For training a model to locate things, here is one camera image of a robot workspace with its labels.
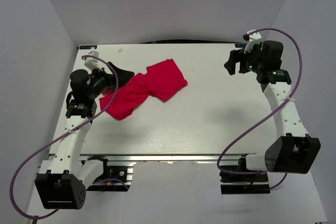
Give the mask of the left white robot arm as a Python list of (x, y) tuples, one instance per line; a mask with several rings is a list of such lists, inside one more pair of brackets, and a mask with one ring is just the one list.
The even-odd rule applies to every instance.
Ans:
[(58, 150), (44, 174), (38, 174), (35, 186), (46, 209), (81, 209), (87, 189), (97, 179), (110, 178), (111, 168), (103, 159), (80, 161), (79, 156), (97, 109), (95, 98), (104, 91), (126, 85), (134, 72), (113, 67), (115, 73), (106, 73), (97, 64), (70, 74), (71, 92), (66, 99), (65, 133)]

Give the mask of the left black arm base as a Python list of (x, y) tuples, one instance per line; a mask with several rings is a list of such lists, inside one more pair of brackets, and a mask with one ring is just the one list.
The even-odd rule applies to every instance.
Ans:
[(134, 163), (108, 160), (107, 156), (90, 156), (86, 161), (100, 161), (103, 173), (98, 176), (87, 191), (126, 192), (130, 188)]

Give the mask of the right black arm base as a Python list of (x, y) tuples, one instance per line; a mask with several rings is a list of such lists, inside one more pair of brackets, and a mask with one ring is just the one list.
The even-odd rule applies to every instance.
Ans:
[(222, 195), (269, 194), (267, 174), (233, 175), (220, 172)]

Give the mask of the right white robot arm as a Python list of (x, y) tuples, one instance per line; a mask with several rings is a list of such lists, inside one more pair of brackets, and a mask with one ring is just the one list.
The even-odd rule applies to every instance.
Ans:
[(266, 41), (254, 45), (252, 50), (232, 50), (224, 67), (234, 75), (236, 64), (239, 73), (254, 72), (263, 94), (271, 108), (277, 139), (262, 154), (248, 154), (244, 164), (238, 166), (238, 177), (247, 182), (256, 172), (275, 172), (306, 174), (320, 148), (318, 138), (311, 137), (304, 127), (292, 93), (291, 78), (288, 71), (281, 68), (283, 44)]

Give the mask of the red t-shirt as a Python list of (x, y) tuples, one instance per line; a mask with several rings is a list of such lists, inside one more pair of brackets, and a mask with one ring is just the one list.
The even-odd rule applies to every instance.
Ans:
[(166, 102), (187, 85), (175, 61), (167, 59), (148, 66), (145, 74), (136, 74), (116, 94), (105, 91), (99, 99), (100, 109), (120, 121), (130, 116), (149, 96)]

